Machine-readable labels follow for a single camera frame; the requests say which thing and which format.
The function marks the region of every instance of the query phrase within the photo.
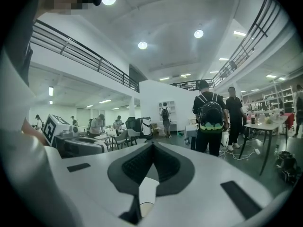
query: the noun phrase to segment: ceiling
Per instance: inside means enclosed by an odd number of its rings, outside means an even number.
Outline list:
[[[116,0],[82,14],[117,45],[147,78],[207,73],[238,0]],[[201,39],[194,32],[203,30]],[[146,50],[138,43],[145,41]]]
[[[302,66],[303,46],[301,38],[296,33],[275,54],[255,70],[238,80],[237,83],[241,90],[260,89],[268,85],[272,80],[267,78],[266,75],[287,77],[292,72],[301,69]]]
[[[117,91],[33,66],[29,68],[28,79],[29,87],[36,95],[37,104],[49,104],[52,100],[54,105],[77,108],[93,105],[91,109],[110,110],[127,106],[130,100],[130,96]],[[53,96],[49,96],[50,86],[54,87]],[[108,99],[111,102],[99,103]],[[140,105],[138,99],[135,99],[135,105]]]

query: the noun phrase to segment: railing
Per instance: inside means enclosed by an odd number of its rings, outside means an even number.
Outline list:
[[[171,85],[175,87],[180,87],[189,91],[196,91],[199,90],[198,83],[200,80],[196,81],[185,81],[185,82],[179,82],[179,83],[173,83]],[[210,88],[214,88],[214,81],[212,79],[205,79],[205,81],[208,82]]]
[[[81,63],[82,65],[139,92],[138,82],[80,42],[40,20],[36,20],[33,29],[31,43]]]
[[[240,67],[254,52],[256,45],[268,37],[268,31],[278,17],[282,7],[277,0],[264,0],[261,9],[235,52],[223,65],[214,78],[214,86],[220,84]]]

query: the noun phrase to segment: white shoe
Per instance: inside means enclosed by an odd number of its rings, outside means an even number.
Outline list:
[[[232,144],[235,148],[240,148],[239,144],[238,143],[233,143]]]
[[[229,151],[233,151],[232,145],[228,145],[228,146],[227,146],[227,149],[228,149]]]

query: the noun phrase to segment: green floor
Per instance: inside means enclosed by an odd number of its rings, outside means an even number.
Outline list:
[[[222,138],[222,143],[225,145],[227,141],[228,133],[224,133]],[[244,155],[249,155],[253,151],[253,147],[258,148],[262,152],[262,148],[267,147],[268,140],[265,142],[265,145],[263,146],[263,137],[264,135],[260,135],[257,137],[259,140],[255,140],[253,142],[247,142],[247,145],[243,152]],[[281,136],[281,144],[285,144],[284,136]],[[184,147],[184,137],[183,136],[177,136],[176,134],[173,134],[170,139],[167,139],[165,137],[158,136],[155,138],[159,142],[168,143],[172,145],[178,145],[181,147]],[[287,188],[290,188],[290,185],[286,184],[277,174],[276,168],[275,168],[275,147],[276,147],[276,140],[277,136],[273,136],[270,153],[268,156],[267,164],[265,166],[265,169],[263,171],[263,174],[259,176],[259,173],[261,171],[261,167],[264,161],[264,154],[261,153],[260,155],[257,155],[256,153],[252,154],[248,159],[244,160],[235,160],[231,154],[225,154],[225,156],[221,156],[222,159],[233,166],[237,167],[241,171],[245,172],[246,174],[250,175],[254,179],[258,180],[260,183],[262,183],[271,193],[274,197],[276,197],[279,193],[283,192]],[[238,143],[243,143],[243,137],[239,136]],[[233,151],[234,154],[239,154],[241,149],[235,149]]]

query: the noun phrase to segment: floor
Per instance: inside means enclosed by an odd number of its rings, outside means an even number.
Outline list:
[[[221,158],[223,160],[229,162],[233,166],[237,167],[241,171],[245,172],[246,174],[250,175],[254,179],[258,180],[272,193],[273,197],[276,197],[278,194],[280,194],[284,190],[290,188],[291,186],[288,185],[287,183],[285,183],[278,176],[278,174],[276,172],[276,167],[275,167],[276,158],[275,158],[274,152],[275,152],[276,142],[277,142],[277,138],[278,138],[277,136],[273,136],[273,138],[272,138],[272,143],[271,143],[271,148],[270,148],[270,153],[268,156],[267,164],[265,166],[263,174],[261,176],[259,176],[259,173],[261,171],[261,167],[262,167],[262,164],[264,161],[264,154],[263,154],[264,150],[263,149],[266,149],[267,144],[268,144],[268,140],[267,140],[265,142],[265,145],[263,146],[263,137],[264,137],[264,135],[259,135],[255,140],[250,141],[250,142],[248,141],[245,146],[242,158],[244,158],[245,155],[249,155],[250,153],[252,153],[254,151],[254,148],[258,148],[260,150],[260,152],[261,152],[260,155],[253,153],[247,159],[236,160],[233,158],[232,154],[228,154],[228,153],[223,154],[227,149],[224,147],[221,147],[221,150],[222,150]],[[157,136],[154,139],[156,139],[158,142],[186,147],[185,143],[184,143],[184,137],[179,136],[177,134],[172,134],[172,137],[170,139],[165,138],[163,136]],[[223,133],[222,144],[225,145],[227,140],[228,140],[228,133],[225,132],[225,133]],[[297,145],[301,145],[303,143],[302,139],[295,139],[295,140],[296,140]],[[242,144],[243,142],[244,142],[243,137],[239,136],[238,143]],[[292,144],[294,144],[294,143],[291,140],[289,140],[287,143],[288,146],[292,145]],[[284,147],[285,147],[285,136],[281,136],[280,137],[280,148],[284,148]],[[239,154],[240,151],[241,151],[241,148],[235,149],[233,151],[236,158],[238,158],[237,154]],[[302,148],[302,150],[299,150],[299,153],[297,151],[295,154],[296,154],[295,157],[296,157],[297,161],[300,161],[300,163],[303,163],[303,148]],[[151,177],[151,178],[157,180],[156,175],[157,175],[157,171],[156,171],[155,167],[152,167],[150,169],[150,172],[147,177]]]

